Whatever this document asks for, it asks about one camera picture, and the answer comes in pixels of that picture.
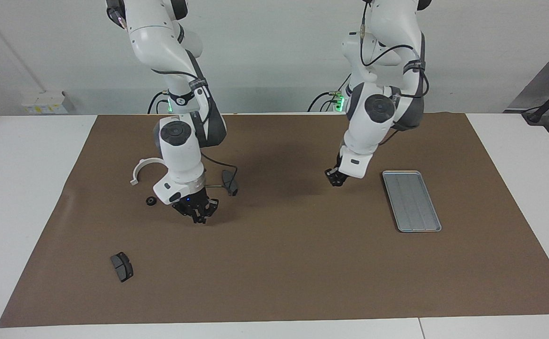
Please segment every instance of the table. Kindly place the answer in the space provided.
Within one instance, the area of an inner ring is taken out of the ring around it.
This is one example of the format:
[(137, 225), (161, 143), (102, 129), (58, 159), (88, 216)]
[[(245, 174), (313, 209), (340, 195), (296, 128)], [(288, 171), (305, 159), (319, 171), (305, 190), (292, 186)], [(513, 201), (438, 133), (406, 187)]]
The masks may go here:
[[(95, 118), (0, 118), (0, 316)], [(548, 133), (542, 127), (530, 127), (517, 114), (468, 114), (468, 118), (549, 258)], [(549, 338), (549, 315), (0, 330), (1, 338), (166, 338), (173, 335), (180, 338)]]

